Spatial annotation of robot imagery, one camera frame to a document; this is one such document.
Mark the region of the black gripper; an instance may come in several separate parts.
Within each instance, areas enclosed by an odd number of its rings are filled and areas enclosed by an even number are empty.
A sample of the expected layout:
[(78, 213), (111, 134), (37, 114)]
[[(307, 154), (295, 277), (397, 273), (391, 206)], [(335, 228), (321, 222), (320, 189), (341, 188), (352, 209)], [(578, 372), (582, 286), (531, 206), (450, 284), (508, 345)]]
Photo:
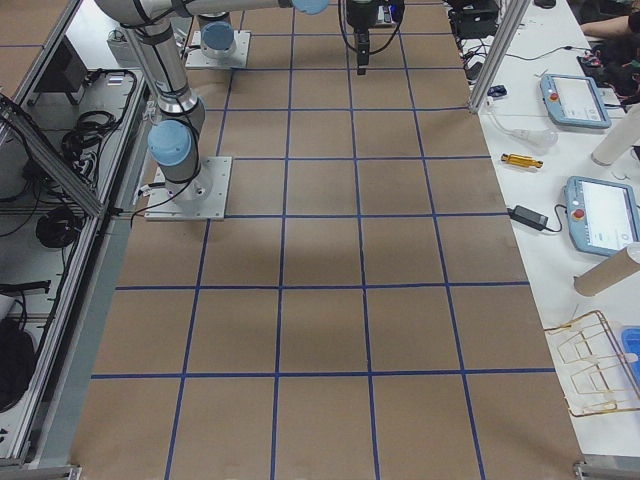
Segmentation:
[(347, 0), (346, 17), (354, 31), (356, 42), (357, 75), (364, 76), (370, 60), (370, 34), (376, 23), (376, 2), (374, 0)]

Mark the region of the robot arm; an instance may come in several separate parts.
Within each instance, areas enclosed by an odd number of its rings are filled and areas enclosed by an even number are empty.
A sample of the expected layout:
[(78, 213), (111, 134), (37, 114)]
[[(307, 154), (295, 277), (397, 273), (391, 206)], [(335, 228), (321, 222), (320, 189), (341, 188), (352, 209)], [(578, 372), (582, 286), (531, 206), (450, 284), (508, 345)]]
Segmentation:
[(200, 46), (209, 58), (220, 58), (228, 54), (235, 41), (234, 28), (228, 11), (197, 16), (200, 27)]
[(225, 213), (232, 160), (204, 157), (199, 137), (206, 117), (191, 88), (175, 42), (174, 17), (204, 21), (201, 49), (207, 57), (233, 51), (236, 31), (231, 12), (293, 8), (317, 15), (325, 1), (100, 1), (98, 7), (127, 34), (145, 79), (155, 90), (159, 121), (149, 130), (147, 150), (164, 178), (160, 202), (144, 214), (153, 220), (221, 219)]

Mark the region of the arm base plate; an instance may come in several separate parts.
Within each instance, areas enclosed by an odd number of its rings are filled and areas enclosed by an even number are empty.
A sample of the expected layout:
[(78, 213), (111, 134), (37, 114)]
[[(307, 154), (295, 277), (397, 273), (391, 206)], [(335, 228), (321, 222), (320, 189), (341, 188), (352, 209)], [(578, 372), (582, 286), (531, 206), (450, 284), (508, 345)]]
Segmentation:
[(199, 175), (187, 189), (173, 198), (180, 188), (169, 183), (152, 189), (149, 209), (143, 212), (150, 221), (199, 221), (225, 218), (232, 171), (231, 157), (202, 157)]
[(196, 30), (190, 40), (185, 66), (191, 70), (244, 69), (247, 66), (250, 40), (250, 31), (236, 30), (234, 43), (229, 49), (214, 50), (201, 42), (201, 32)]

